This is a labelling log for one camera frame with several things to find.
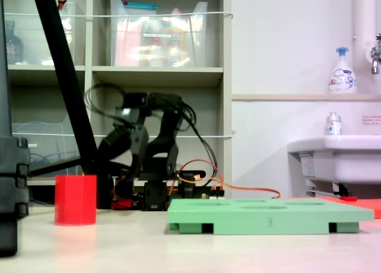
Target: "green tray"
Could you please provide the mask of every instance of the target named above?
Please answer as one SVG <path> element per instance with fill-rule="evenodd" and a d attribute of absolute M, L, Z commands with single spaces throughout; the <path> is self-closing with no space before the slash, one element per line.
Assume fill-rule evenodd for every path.
<path fill-rule="evenodd" d="M 371 209 L 323 199 L 174 199 L 170 230 L 214 234 L 357 233 Z"/>

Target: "wooden shelf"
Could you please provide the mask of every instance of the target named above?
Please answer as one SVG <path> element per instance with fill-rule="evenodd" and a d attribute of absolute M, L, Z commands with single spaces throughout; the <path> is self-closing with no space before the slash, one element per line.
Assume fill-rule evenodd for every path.
<path fill-rule="evenodd" d="M 79 85 L 85 85 L 85 66 L 76 66 Z M 54 66 L 9 65 L 8 74 L 11 86 L 17 87 L 54 87 L 58 86 Z"/>
<path fill-rule="evenodd" d="M 341 95 L 260 95 L 233 94 L 232 101 L 381 101 L 381 95 L 341 94 Z"/>
<path fill-rule="evenodd" d="M 101 82 L 129 87 L 217 87 L 223 68 L 94 66 Z"/>

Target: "blue pump cap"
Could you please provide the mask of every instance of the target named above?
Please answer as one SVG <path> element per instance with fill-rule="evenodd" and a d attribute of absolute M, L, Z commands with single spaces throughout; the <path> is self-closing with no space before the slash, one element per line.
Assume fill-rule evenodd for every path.
<path fill-rule="evenodd" d="M 349 49 L 347 47 L 340 47 L 336 49 L 336 52 L 339 53 L 339 56 L 345 56 L 345 53 L 347 53 Z"/>

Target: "faucet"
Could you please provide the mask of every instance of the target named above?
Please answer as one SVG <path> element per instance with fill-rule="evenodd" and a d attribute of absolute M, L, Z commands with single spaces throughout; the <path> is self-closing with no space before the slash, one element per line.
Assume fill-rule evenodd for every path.
<path fill-rule="evenodd" d="M 380 56 L 381 56 L 381 33 L 376 34 L 376 39 L 378 42 L 377 47 L 373 47 L 370 55 L 371 55 L 371 73 L 373 75 L 377 75 L 380 73 L 380 67 L 379 63 L 381 62 Z"/>

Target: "soap dispenser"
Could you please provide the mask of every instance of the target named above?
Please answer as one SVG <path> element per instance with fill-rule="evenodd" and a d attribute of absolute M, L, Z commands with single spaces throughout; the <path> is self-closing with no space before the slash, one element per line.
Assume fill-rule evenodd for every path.
<path fill-rule="evenodd" d="M 357 93 L 357 81 L 353 69 L 349 66 L 345 54 L 349 51 L 346 47 L 337 48 L 339 62 L 333 69 L 328 91 L 330 94 L 336 93 Z"/>

